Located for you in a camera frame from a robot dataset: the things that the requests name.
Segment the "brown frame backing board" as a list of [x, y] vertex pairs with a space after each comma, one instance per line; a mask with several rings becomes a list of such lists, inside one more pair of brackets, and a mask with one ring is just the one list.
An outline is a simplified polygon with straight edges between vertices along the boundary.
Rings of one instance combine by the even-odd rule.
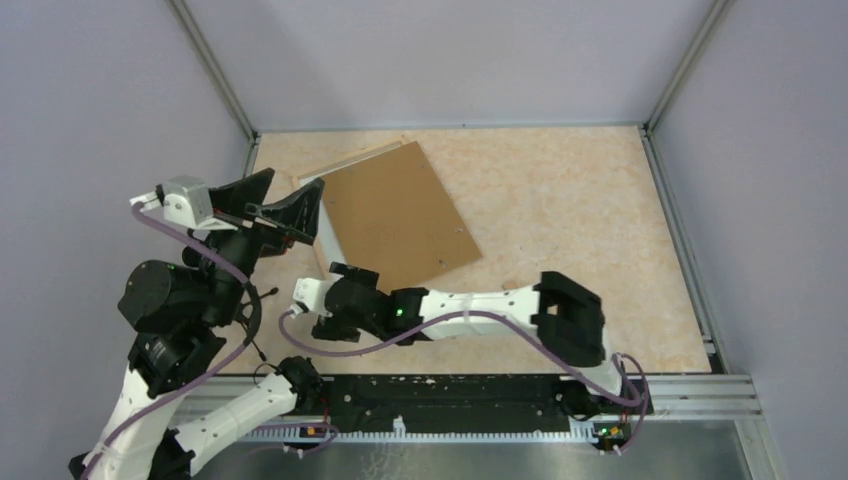
[[382, 291], [422, 286], [482, 258], [417, 142], [325, 174], [323, 206], [344, 262]]

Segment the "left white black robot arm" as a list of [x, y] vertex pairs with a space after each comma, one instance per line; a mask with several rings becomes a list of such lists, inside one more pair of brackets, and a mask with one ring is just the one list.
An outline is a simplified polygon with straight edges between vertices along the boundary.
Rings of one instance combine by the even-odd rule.
[[267, 168], [217, 188], [178, 176], [132, 200], [138, 221], [184, 245], [183, 259], [144, 261], [126, 282], [118, 309], [136, 337], [122, 390], [98, 443], [71, 459], [74, 478], [188, 479], [266, 421], [319, 404], [322, 378], [295, 356], [213, 412], [172, 422], [189, 392], [234, 360], [217, 328], [244, 329], [235, 354], [253, 345], [262, 321], [257, 261], [317, 236], [323, 181], [267, 203], [274, 175]]

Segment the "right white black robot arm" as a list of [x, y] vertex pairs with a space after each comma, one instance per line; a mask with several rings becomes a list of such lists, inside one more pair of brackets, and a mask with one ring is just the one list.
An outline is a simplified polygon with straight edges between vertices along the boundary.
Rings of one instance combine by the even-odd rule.
[[601, 298], [562, 273], [544, 271], [535, 284], [494, 292], [414, 287], [384, 293], [373, 271], [332, 268], [337, 279], [300, 278], [293, 293], [296, 305], [318, 316], [315, 339], [356, 342], [366, 332], [384, 346], [407, 346], [514, 333], [580, 382], [594, 409], [642, 402], [610, 347]]

